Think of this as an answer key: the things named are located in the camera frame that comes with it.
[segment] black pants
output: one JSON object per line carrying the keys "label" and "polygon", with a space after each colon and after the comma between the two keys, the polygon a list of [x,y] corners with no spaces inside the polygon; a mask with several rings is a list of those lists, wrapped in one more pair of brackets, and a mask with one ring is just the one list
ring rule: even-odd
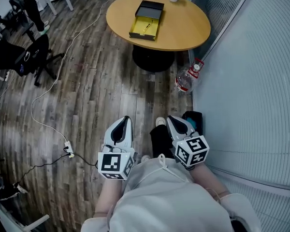
{"label": "black pants", "polygon": [[174,159],[170,149],[173,147],[172,139],[169,136],[168,129],[165,125],[155,127],[151,132],[151,143],[153,145],[153,156],[157,158],[160,154],[164,154],[166,158]]}
{"label": "black pants", "polygon": [[31,19],[31,21],[33,21],[38,31],[43,31],[44,22],[41,20],[37,3],[31,2],[30,4],[25,4],[25,9],[27,11],[28,17]]}

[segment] round wooden table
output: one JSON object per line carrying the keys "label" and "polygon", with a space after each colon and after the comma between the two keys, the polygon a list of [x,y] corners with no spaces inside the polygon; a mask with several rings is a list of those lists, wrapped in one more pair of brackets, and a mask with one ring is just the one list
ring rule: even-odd
{"label": "round wooden table", "polygon": [[134,45],[133,60],[142,69],[152,72],[166,70],[174,61],[174,51],[193,49],[209,37],[209,20],[191,1],[148,0],[164,4],[156,40],[130,38],[135,12],[142,1],[115,0],[106,13],[111,30]]}

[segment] black and white marker cube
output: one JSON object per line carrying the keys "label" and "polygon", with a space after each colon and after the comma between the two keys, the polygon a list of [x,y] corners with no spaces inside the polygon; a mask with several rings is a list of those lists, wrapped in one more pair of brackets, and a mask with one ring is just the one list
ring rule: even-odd
{"label": "black and white marker cube", "polygon": [[107,179],[126,180],[133,164],[131,153],[98,153],[98,171]]}
{"label": "black and white marker cube", "polygon": [[198,136],[176,142],[175,156],[186,166],[205,161],[209,146],[204,136]]}

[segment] white shirt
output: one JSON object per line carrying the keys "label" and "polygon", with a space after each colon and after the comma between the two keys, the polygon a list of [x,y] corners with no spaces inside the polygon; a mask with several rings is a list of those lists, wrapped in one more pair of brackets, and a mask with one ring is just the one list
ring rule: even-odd
{"label": "white shirt", "polygon": [[124,195],[113,214],[86,220],[81,231],[233,232],[227,210],[233,216],[237,212],[244,215],[250,231],[261,231],[260,222],[245,196],[231,194],[221,203],[194,184],[181,164],[173,159],[151,159],[131,170]]}

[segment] black table base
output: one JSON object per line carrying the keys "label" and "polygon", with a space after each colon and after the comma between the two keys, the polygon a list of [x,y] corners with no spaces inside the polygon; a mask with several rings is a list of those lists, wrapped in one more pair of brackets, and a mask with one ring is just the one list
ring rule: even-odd
{"label": "black table base", "polygon": [[141,69],[148,72],[162,72],[173,64],[175,54],[133,45],[132,57]]}

